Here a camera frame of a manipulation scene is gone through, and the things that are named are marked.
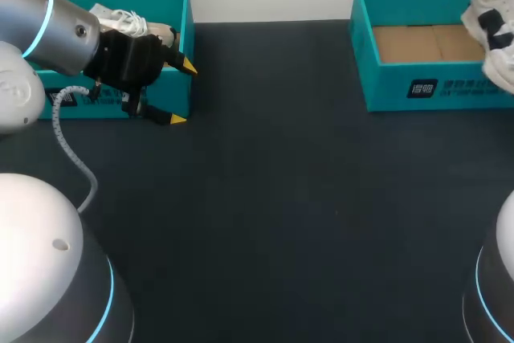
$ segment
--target black mat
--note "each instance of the black mat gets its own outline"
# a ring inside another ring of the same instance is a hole
[[[464,343],[461,291],[514,188],[514,112],[368,114],[346,22],[197,26],[185,125],[67,121],[100,180],[86,222],[137,343]],[[75,204],[40,123],[0,171]]]

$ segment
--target shoe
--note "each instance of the shoe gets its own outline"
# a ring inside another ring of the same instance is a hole
[[[134,11],[110,10],[109,8],[97,3],[90,9],[100,21],[102,32],[118,30],[128,36],[137,38],[148,34],[156,35],[162,44],[168,47],[173,46],[177,38],[177,32],[167,24],[146,22]]]
[[[514,94],[514,0],[471,0],[461,19],[485,50],[484,74]]]

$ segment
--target shoelace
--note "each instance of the shoelace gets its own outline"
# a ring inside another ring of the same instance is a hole
[[[114,10],[111,16],[114,18],[119,17],[114,25],[114,28],[119,32],[133,36],[134,38],[148,34],[146,19],[142,18],[134,11]]]

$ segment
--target logo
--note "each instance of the logo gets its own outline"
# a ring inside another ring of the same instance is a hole
[[[50,103],[54,104],[55,98],[57,97],[57,94],[62,90],[62,88],[46,88],[45,93],[47,94],[47,98],[50,101]],[[61,107],[63,108],[70,108],[75,107],[77,105],[77,100],[73,96],[73,94],[67,94],[63,98],[63,102],[61,103]]]
[[[407,98],[430,98],[434,95],[437,80],[413,80]]]

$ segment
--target brown cardboard flap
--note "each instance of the brown cardboard flap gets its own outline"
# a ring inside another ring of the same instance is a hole
[[[483,60],[483,48],[462,25],[374,27],[383,63]]]
[[[482,46],[474,40],[463,25],[432,26],[443,61],[460,62],[483,60]]]

